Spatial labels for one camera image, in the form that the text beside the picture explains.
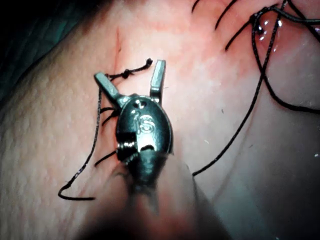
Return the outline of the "left arm needle driver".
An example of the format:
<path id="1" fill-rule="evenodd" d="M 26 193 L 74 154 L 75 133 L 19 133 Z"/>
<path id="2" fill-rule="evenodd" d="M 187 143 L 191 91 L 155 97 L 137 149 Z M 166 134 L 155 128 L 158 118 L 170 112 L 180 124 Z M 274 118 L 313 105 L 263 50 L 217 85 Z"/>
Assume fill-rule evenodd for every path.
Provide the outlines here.
<path id="1" fill-rule="evenodd" d="M 173 152 L 171 122 L 162 106 L 149 96 L 128 96 L 118 116 L 115 136 L 116 155 L 121 162 L 128 162 L 145 150 Z"/>

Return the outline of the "left arm needle driver jaw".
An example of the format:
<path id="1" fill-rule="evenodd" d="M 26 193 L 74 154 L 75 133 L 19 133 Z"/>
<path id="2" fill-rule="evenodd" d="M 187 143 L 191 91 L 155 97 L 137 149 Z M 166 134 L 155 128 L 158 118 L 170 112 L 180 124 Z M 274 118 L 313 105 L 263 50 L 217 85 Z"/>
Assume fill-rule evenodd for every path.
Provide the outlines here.
<path id="1" fill-rule="evenodd" d="M 149 96 L 155 102 L 162 102 L 165 73 L 166 73 L 166 61 L 157 60 L 154 67 L 153 74 L 152 74 L 152 78 L 150 81 L 150 91 L 149 91 Z"/>
<path id="2" fill-rule="evenodd" d="M 121 94 L 111 80 L 102 72 L 96 73 L 94 78 L 111 105 L 115 108 L 123 108 L 129 97 Z"/>

